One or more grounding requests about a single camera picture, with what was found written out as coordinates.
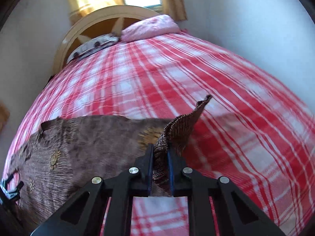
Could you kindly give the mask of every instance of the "red plaid bedspread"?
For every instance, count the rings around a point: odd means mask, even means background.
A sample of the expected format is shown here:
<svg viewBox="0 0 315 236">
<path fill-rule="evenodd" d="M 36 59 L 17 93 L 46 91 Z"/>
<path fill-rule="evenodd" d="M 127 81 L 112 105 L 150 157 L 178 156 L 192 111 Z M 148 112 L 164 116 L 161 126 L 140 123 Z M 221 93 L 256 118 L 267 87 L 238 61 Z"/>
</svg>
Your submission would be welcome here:
<svg viewBox="0 0 315 236">
<path fill-rule="evenodd" d="M 184 153 L 206 176 L 234 181 L 287 235 L 314 213 L 315 118 L 281 82 L 188 34 L 117 44 L 70 63 L 23 119 L 11 155 L 41 122 L 92 114 L 173 118 L 211 93 Z M 132 235 L 188 235 L 185 198 L 135 198 Z"/>
</svg>

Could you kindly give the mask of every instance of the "pillow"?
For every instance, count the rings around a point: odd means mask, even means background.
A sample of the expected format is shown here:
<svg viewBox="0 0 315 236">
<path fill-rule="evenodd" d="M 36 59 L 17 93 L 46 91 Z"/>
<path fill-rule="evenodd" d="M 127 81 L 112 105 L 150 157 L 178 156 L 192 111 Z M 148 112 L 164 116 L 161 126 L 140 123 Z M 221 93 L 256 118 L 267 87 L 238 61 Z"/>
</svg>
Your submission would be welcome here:
<svg viewBox="0 0 315 236">
<path fill-rule="evenodd" d="M 121 32 L 123 42 L 152 38 L 161 34 L 179 33 L 179 26 L 169 15 L 158 15 L 138 21 Z"/>
<path fill-rule="evenodd" d="M 68 57 L 67 63 L 73 59 L 81 60 L 85 57 L 88 57 L 100 50 L 103 50 L 104 48 L 107 48 L 109 46 L 113 46 L 118 42 L 119 38 L 116 37 L 114 34 L 104 34 L 100 35 L 98 37 L 95 37 L 82 45 L 80 45 L 78 48 L 76 48 Z"/>
</svg>

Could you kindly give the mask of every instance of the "brown patterned fabric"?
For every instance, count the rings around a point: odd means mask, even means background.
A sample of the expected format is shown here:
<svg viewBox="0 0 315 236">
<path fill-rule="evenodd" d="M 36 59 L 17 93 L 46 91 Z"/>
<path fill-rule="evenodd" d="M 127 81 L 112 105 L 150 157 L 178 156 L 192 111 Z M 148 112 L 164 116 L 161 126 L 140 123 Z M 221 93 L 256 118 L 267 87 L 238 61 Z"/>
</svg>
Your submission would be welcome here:
<svg viewBox="0 0 315 236">
<path fill-rule="evenodd" d="M 152 195 L 167 196 L 167 146 L 172 142 L 181 154 L 210 98 L 173 121 L 96 115 L 42 123 L 10 162 L 9 172 L 25 183 L 17 214 L 23 227 L 32 232 L 94 176 L 107 179 L 128 169 L 149 143 L 157 143 Z"/>
</svg>

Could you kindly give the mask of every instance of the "wooden headboard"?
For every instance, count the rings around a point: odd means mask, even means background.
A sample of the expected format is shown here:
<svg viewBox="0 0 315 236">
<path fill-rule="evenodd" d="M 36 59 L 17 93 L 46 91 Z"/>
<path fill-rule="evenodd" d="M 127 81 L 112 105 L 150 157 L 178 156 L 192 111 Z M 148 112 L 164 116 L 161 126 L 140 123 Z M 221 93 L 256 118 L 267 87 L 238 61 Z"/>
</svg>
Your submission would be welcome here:
<svg viewBox="0 0 315 236">
<path fill-rule="evenodd" d="M 82 43 L 102 34 L 121 31 L 131 24 L 159 15 L 157 12 L 143 7 L 115 5 L 90 13 L 76 22 L 61 42 L 54 59 L 53 75 L 59 73 L 68 56 Z"/>
</svg>

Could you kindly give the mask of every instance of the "metal screw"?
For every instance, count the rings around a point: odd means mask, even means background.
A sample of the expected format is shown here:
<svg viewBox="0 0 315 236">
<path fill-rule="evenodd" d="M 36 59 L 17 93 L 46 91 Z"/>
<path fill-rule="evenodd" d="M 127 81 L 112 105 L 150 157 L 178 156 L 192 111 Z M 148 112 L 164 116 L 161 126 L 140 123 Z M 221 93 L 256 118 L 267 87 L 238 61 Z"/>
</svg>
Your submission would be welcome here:
<svg viewBox="0 0 315 236">
<path fill-rule="evenodd" d="M 186 173 L 186 174 L 190 174 L 190 173 L 193 172 L 193 169 L 190 168 L 190 167 L 185 167 L 185 168 L 183 168 L 183 172 Z"/>
<path fill-rule="evenodd" d="M 220 182 L 221 182 L 222 184 L 227 184 L 229 181 L 230 181 L 229 178 L 226 177 L 226 176 L 221 176 L 221 177 L 220 177 Z"/>
<path fill-rule="evenodd" d="M 99 176 L 92 178 L 93 184 L 99 184 L 100 182 L 102 182 L 102 179 Z"/>
<path fill-rule="evenodd" d="M 137 174 L 139 172 L 139 169 L 136 167 L 132 167 L 129 169 L 130 174 Z"/>
</svg>

